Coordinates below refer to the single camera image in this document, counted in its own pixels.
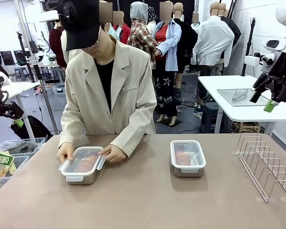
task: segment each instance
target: light blue shirt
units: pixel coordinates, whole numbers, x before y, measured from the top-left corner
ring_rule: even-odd
[[[157,28],[153,33],[153,38],[155,38],[156,33],[161,29],[164,21],[157,24]],[[168,29],[166,33],[166,40],[157,46],[162,53],[162,56],[166,54],[166,65],[165,70],[167,72],[177,72],[177,43],[180,41],[181,37],[181,27],[173,19],[168,24]]]
[[[112,27],[111,23],[110,23],[108,34],[113,36],[118,41],[120,41],[120,38],[119,38],[118,34],[116,33],[116,31],[114,30],[114,28]]]

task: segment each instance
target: gray hoodie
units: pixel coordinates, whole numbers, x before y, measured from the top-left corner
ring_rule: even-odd
[[[130,19],[131,20],[148,20],[148,5],[135,1],[130,5]]]

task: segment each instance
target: plastic lid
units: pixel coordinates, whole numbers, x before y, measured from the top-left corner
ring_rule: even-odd
[[[206,164],[202,148],[194,140],[172,141],[171,160],[176,168],[201,169]]]
[[[73,160],[64,161],[59,170],[64,176],[89,176],[96,169],[101,170],[106,156],[98,155],[102,147],[79,147],[73,153]]]

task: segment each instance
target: blazer pocket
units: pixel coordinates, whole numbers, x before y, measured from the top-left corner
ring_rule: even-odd
[[[135,89],[138,89],[138,86],[136,86],[134,84],[130,84],[130,85],[127,85],[127,86],[123,87],[122,91],[123,92],[128,92],[128,91],[132,91],[132,90],[135,90]]]

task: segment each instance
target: meat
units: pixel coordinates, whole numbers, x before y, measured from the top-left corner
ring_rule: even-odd
[[[191,165],[191,158],[188,154],[185,154],[182,151],[177,151],[175,153],[176,164],[180,166],[190,166]]]
[[[91,171],[97,161],[98,156],[90,156],[83,158],[81,162],[78,164],[75,172],[76,173],[88,173]]]

